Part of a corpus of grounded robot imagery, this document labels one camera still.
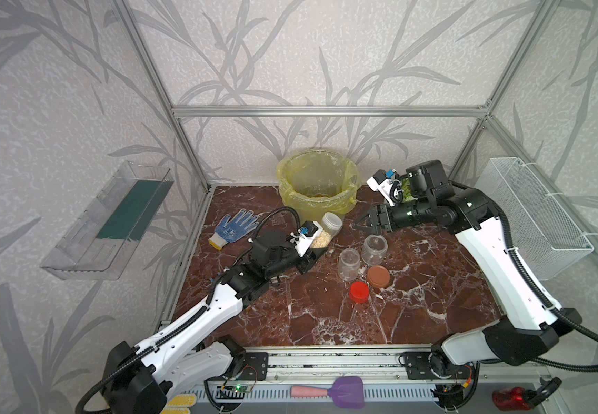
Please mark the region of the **brown-lidded oatmeal jar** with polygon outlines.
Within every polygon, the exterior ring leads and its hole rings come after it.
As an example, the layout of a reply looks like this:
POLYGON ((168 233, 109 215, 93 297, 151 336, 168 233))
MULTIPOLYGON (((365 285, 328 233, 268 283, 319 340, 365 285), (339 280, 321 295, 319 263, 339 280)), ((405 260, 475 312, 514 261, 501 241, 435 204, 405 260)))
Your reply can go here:
POLYGON ((369 235, 362 244, 361 258, 368 266, 380 265, 388 251, 387 240, 383 236, 369 235))

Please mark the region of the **small oatmeal jar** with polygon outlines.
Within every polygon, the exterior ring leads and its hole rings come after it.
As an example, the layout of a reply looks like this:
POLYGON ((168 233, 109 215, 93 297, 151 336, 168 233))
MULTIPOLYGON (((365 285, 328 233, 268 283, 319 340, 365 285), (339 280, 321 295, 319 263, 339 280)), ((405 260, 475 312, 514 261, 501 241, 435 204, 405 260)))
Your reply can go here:
POLYGON ((326 212, 320 223, 322 232, 312 242, 311 248, 313 249, 327 248, 343 227, 342 219, 333 212, 326 212))

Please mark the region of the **red-lidded oatmeal jar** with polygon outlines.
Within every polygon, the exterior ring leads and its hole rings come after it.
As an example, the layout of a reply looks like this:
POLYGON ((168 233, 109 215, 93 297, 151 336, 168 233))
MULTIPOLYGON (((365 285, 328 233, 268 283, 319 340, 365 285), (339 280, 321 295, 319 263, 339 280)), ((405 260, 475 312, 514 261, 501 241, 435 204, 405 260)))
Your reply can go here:
POLYGON ((345 282, 355 281, 359 274, 361 258, 355 248, 344 249, 339 256, 338 275, 345 282))

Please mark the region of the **brown jar lid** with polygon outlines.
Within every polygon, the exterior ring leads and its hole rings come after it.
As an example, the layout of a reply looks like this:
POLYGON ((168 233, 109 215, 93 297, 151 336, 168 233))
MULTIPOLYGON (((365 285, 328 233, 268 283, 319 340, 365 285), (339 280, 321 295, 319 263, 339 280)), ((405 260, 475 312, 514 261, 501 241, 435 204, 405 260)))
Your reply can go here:
POLYGON ((366 280, 374 288, 385 289, 391 284, 390 271, 380 265, 372 266, 367 271, 366 280))

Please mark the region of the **red jar lid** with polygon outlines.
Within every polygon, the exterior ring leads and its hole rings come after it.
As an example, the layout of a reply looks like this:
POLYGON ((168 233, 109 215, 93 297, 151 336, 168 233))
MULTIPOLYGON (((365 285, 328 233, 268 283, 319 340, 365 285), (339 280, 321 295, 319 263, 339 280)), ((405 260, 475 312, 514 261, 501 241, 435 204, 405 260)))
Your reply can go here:
POLYGON ((370 298, 370 289, 364 281, 354 281, 349 286, 348 296, 352 302, 364 304, 370 298))

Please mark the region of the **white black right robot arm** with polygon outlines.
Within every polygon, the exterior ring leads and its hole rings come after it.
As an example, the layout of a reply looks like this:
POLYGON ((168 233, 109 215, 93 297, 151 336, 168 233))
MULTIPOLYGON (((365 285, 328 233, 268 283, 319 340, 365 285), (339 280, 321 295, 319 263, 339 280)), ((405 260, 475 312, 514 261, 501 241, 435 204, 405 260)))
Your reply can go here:
POLYGON ((385 201, 355 220, 353 229, 380 236, 438 224, 454 235, 482 270, 502 317, 481 328, 446 336, 431 347, 431 363, 442 375, 449 366, 499 360, 517 367, 547 367, 598 373, 598 363, 549 361, 544 354, 561 336, 576 331, 598 343, 573 308, 563 307, 531 271, 514 244, 504 210, 482 191, 451 181, 438 160, 407 168, 404 174, 380 169, 366 181, 385 201))

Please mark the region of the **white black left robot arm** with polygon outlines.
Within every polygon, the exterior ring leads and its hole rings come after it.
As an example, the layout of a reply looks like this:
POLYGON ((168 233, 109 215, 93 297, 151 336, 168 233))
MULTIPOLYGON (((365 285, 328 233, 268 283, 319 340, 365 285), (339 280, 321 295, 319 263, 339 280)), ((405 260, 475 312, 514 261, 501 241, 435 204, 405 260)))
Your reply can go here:
POLYGON ((107 358, 102 379, 80 398, 77 413, 101 395, 107 413, 160 413, 167 403, 197 383, 237 374, 246 352, 230 337, 204 349, 200 343, 264 295, 274 279, 292 269, 307 274, 340 232, 342 219, 332 212, 317 221, 295 220, 289 234, 266 230, 262 219, 250 247, 215 278, 207 296, 173 323, 131 346, 122 342, 107 358))

